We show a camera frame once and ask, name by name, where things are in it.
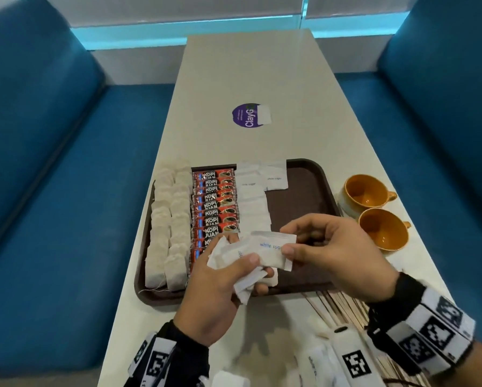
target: wristband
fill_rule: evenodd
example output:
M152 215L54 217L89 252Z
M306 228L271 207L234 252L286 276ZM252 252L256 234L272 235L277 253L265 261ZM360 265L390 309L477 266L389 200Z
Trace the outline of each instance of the wristband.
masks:
M472 348L476 322L407 274L400 273L391 299L368 306L368 336L411 376L453 369Z

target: ceramic cup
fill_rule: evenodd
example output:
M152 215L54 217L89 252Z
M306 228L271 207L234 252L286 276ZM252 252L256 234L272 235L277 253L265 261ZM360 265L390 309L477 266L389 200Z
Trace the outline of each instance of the ceramic cup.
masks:
M359 225L370 235L381 251L392 252L403 248L408 240L411 223L380 208L370 208L359 216Z
M370 175L353 175L347 179L339 193L341 208L354 219L366 209L381 208L397 198L397 193L388 191L384 183Z

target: black sleeve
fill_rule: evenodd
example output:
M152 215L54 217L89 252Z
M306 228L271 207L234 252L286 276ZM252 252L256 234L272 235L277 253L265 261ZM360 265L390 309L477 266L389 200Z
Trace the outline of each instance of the black sleeve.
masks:
M208 378L208 348L187 337L174 325L173 321L170 321L151 338L149 344L148 341L145 341L141 346L139 351L141 352L144 348L144 354L141 352L142 358L136 356L134 361L139 361L138 366L124 387L141 386L156 338L165 338L176 343L166 365L160 368L159 377L166 379L166 387L196 387L200 384L200 376Z
M196 387L200 376L209 376L208 348L187 337L173 321L164 327L167 329L160 329L158 336L176 342L166 387Z

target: white table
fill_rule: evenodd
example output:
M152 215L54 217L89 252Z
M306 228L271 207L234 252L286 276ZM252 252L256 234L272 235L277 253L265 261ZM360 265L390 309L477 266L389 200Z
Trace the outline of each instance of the white table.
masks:
M234 124L232 110L243 103L268 105L272 123L251 129ZM359 173L373 175L393 190L308 30L189 38L157 162L178 157L190 159L193 166L308 158L322 166L334 192ZM148 190L144 212L147 204ZM400 198L386 209L411 221ZM176 311L176 306L146 306L134 292L144 221L140 217L99 387L122 386L147 333ZM448 296L414 223L409 232L409 244L391 258ZM211 375L225 369L249 377L252 386L287 385L286 369L292 367L312 312L298 294L251 299L211 347Z

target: tray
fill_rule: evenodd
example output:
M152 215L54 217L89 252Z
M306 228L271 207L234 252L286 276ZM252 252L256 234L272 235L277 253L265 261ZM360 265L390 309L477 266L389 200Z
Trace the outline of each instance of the tray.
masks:
M221 168L236 168L235 164L220 166L193 167L194 171L216 170ZM278 230L307 213L324 213L341 216L334 200L327 178L322 168L308 159L292 159L287 161L286 190L271 190L266 192L268 210L271 216L271 230ZM150 201L153 201L154 187L151 189ZM160 305L162 301L178 302L184 297L185 291L169 292L160 289L146 289L144 286L144 260L147 247L150 244L151 203L147 207L146 222L141 241L141 252L137 263L134 287L137 297L150 306ZM314 266L296 264L292 271L278 271L278 285L270 288L269 295L281 293L296 293L323 291L331 288L328 274Z

